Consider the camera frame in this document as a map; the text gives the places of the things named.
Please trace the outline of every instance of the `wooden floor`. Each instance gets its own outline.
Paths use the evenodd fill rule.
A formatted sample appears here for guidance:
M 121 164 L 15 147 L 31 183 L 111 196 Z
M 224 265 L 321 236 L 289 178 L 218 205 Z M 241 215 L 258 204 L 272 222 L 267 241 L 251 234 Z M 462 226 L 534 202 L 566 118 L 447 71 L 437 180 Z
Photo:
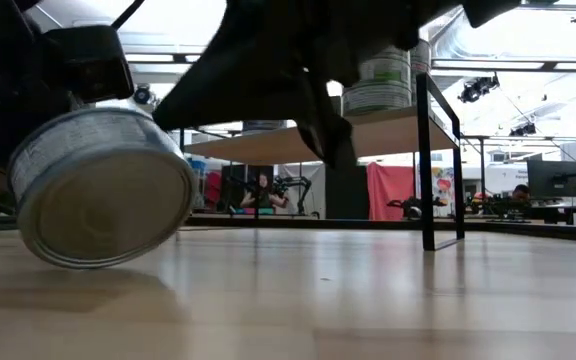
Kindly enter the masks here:
M 0 233 L 0 359 L 576 360 L 576 243 L 184 231 L 72 272 Z

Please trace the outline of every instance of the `ceiling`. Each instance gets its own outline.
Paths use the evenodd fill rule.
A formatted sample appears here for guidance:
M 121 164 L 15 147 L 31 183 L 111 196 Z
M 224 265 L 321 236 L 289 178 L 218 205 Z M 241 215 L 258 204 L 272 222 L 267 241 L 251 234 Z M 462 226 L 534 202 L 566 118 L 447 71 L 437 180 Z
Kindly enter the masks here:
M 45 0 L 31 10 L 31 15 L 44 29 L 109 23 L 131 2 Z M 182 48 L 201 52 L 219 27 L 224 10 L 225 0 L 148 0 L 122 27 L 121 38 L 127 52 L 180 52 Z M 515 10 L 472 29 L 460 9 L 455 9 L 429 24 L 424 32 L 432 39 L 433 56 L 438 59 L 576 60 L 576 23 L 570 21 L 573 14 Z M 148 75 L 143 78 L 148 82 L 170 83 L 187 68 L 170 65 L 167 70 L 154 71 L 152 66 L 140 65 L 133 70 L 136 76 Z M 159 80 L 154 78 L 157 73 L 171 76 Z M 464 132 L 508 135 L 513 126 L 531 119 L 548 135 L 576 136 L 576 74 L 499 73 L 501 88 L 473 104 L 462 104 L 457 96 L 464 81 L 481 74 L 444 72 L 433 76 L 462 119 Z M 170 87 L 161 85 L 160 89 Z M 334 85 L 330 89 L 340 91 Z

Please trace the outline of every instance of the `computer monitor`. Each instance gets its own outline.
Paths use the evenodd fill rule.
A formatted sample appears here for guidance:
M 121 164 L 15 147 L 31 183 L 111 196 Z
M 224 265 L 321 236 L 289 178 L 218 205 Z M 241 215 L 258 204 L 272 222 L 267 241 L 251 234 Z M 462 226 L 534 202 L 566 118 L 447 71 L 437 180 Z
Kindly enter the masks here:
M 576 161 L 526 161 L 530 196 L 537 198 L 576 197 Z

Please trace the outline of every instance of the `shelf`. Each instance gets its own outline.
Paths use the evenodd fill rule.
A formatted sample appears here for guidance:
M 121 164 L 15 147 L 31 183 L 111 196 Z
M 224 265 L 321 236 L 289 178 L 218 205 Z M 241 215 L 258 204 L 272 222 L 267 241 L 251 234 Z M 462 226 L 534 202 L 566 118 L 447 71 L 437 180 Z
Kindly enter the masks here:
M 358 157 L 418 150 L 417 107 L 380 111 L 347 119 L 354 126 L 353 142 Z M 432 150 L 458 146 L 450 129 L 432 111 L 430 119 Z M 319 160 L 303 143 L 294 127 L 187 145 L 184 152 L 248 165 Z

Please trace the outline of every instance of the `can lid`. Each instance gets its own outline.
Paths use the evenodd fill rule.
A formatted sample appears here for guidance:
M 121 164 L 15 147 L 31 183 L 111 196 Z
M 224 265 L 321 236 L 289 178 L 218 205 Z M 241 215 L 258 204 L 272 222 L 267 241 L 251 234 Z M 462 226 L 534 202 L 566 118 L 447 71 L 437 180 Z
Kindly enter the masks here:
M 42 174 L 19 204 L 24 242 L 68 268 L 111 266 L 167 240 L 190 214 L 190 166 L 154 149 L 114 150 Z

